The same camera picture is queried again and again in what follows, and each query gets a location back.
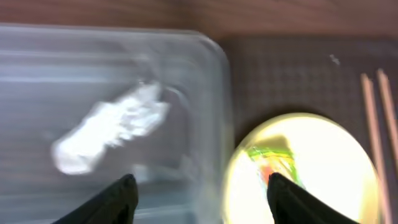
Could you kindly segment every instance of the clear plastic container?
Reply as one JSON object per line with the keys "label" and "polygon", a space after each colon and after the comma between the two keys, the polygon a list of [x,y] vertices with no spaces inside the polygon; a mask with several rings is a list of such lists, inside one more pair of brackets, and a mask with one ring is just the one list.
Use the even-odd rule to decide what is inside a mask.
{"label": "clear plastic container", "polygon": [[[139,182],[135,224],[219,223],[227,67],[194,32],[1,26],[0,223],[51,223],[126,173]],[[108,149],[88,175],[57,170],[52,143],[143,79],[162,85],[164,123]]]}

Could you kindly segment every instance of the brown placemat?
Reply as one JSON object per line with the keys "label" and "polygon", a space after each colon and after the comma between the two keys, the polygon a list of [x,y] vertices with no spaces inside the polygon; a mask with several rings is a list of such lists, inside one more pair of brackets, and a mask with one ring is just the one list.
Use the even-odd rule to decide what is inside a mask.
{"label": "brown placemat", "polygon": [[[375,81],[388,74],[398,106],[398,42],[331,37],[240,37],[224,40],[231,65],[236,144],[265,120],[289,112],[326,116],[347,129],[373,159],[370,150],[361,74]],[[381,126],[391,210],[398,210],[398,183],[384,121]],[[397,214],[393,215],[398,222]]]}

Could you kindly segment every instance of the wooden table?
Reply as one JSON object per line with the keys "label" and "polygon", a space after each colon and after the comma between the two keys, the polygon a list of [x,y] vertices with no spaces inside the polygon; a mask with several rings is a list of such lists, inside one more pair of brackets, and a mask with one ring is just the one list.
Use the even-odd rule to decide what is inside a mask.
{"label": "wooden table", "polygon": [[396,0],[2,0],[0,22],[398,36]]}

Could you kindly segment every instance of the chopsticks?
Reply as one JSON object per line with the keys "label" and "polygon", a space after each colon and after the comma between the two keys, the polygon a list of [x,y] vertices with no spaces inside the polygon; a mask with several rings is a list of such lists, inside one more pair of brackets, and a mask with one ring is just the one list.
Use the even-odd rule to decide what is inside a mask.
{"label": "chopsticks", "polygon": [[384,107],[384,115],[387,119],[387,127],[389,130],[392,150],[394,152],[394,159],[398,161],[398,130],[397,122],[395,121],[395,109],[392,101],[392,94],[390,88],[390,81],[383,70],[377,71],[377,77],[379,79],[379,88],[381,92],[381,99]]}
{"label": "chopsticks", "polygon": [[[379,80],[379,88],[381,92],[382,104],[386,116],[386,123],[389,130],[391,145],[394,150],[395,161],[398,159],[398,133],[397,125],[394,120],[394,105],[392,102],[391,88],[387,75],[382,71],[377,71],[377,79]],[[377,173],[381,186],[381,207],[384,212],[384,223],[392,224],[392,215],[390,208],[390,196],[387,186],[387,175],[384,168],[384,156],[382,152],[381,138],[379,132],[379,121],[377,119],[376,100],[374,96],[373,82],[363,73],[361,75],[363,86],[363,95],[366,107],[366,116],[369,126],[369,137],[371,140],[371,150],[374,156]]]}

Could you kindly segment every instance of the white tissue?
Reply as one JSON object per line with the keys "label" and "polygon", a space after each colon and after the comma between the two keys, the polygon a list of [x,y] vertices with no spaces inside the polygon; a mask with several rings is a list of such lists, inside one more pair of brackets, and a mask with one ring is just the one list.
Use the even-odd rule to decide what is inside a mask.
{"label": "white tissue", "polygon": [[92,172],[107,147],[147,136],[165,119],[169,104],[158,102],[160,85],[129,90],[113,103],[99,102],[79,126],[52,146],[55,166],[68,175]]}

